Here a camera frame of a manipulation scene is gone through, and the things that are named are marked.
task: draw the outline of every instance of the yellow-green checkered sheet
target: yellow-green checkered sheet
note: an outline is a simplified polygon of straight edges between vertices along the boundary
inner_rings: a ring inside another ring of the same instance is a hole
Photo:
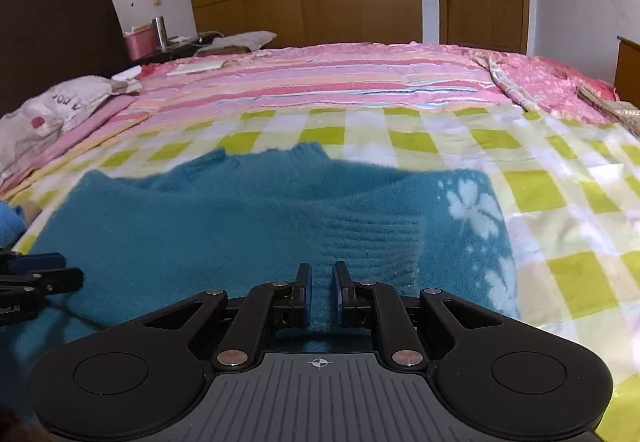
[[[301,141],[319,141],[330,157],[350,161],[487,173],[513,245],[522,319],[607,362],[616,391],[599,433],[608,441],[640,440],[640,144],[619,125],[498,105],[440,113],[287,108],[133,130],[109,147],[62,158],[16,196],[14,202],[30,197],[44,208],[17,247],[29,249],[88,170],[140,177],[216,147],[244,154]]]

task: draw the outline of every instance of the blue sweater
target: blue sweater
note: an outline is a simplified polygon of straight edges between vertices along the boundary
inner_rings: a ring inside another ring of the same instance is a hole
[[[312,330],[322,334],[306,349],[339,344],[331,336],[337,260],[356,280],[413,295],[441,287],[517,315],[510,244],[484,174],[332,161],[317,143],[241,156],[216,150],[144,179],[87,173],[32,249],[47,251],[82,268],[85,285],[52,300],[63,310],[5,329],[18,332],[8,342],[22,374],[41,349],[96,325],[211,287],[242,296],[292,280],[302,262],[312,265]]]

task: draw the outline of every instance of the metal thermos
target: metal thermos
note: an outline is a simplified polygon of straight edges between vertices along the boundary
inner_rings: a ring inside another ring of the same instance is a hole
[[[158,35],[160,48],[164,51],[169,46],[169,38],[166,36],[166,28],[164,27],[164,18],[162,16],[154,17],[152,22],[156,29],[156,34]]]

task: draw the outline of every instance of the headboard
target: headboard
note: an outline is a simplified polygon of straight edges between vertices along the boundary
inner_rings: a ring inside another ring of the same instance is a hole
[[[64,80],[129,66],[111,0],[0,0],[0,117]]]

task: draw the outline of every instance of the metal pin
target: metal pin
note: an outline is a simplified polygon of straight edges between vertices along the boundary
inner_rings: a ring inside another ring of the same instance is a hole
[[[391,358],[400,366],[415,366],[422,362],[422,355],[415,350],[399,350]]]
[[[239,366],[244,364],[249,356],[240,350],[226,350],[218,354],[218,362],[225,366]]]

